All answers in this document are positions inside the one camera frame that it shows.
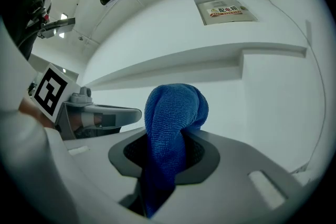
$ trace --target blue towel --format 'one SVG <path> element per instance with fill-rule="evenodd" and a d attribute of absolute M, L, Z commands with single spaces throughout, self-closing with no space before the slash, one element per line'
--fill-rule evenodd
<path fill-rule="evenodd" d="M 155 88 L 145 106 L 148 136 L 144 172 L 144 201 L 150 218 L 175 188 L 175 176 L 185 169 L 181 130 L 200 129 L 208 116 L 208 103 L 198 89 L 186 84 Z"/>

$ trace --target ceiling light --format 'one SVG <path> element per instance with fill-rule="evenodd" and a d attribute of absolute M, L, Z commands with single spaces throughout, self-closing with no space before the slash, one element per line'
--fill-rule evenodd
<path fill-rule="evenodd" d="M 66 15 L 65 13 L 61 14 L 61 20 L 64 20 L 64 19 L 67 19 L 67 18 L 68 18 L 68 15 Z"/>

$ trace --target blue microfiber cloth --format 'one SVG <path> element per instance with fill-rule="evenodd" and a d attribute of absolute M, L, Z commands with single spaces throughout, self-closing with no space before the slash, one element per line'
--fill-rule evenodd
<path fill-rule="evenodd" d="M 198 89 L 187 84 L 155 88 L 145 106 L 148 137 L 144 170 L 144 201 L 150 218 L 175 188 L 175 176 L 185 169 L 182 129 L 200 129 L 208 116 L 208 103 Z"/>

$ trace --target sticker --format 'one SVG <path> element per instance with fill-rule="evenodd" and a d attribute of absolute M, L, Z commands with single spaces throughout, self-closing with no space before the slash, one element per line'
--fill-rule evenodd
<path fill-rule="evenodd" d="M 217 8 L 208 9 L 207 11 L 210 17 L 242 14 L 242 12 L 236 6 L 217 7 Z"/>
<path fill-rule="evenodd" d="M 56 105 L 67 84 L 63 78 L 50 68 L 42 78 L 34 94 L 34 98 L 50 116 L 53 116 Z"/>

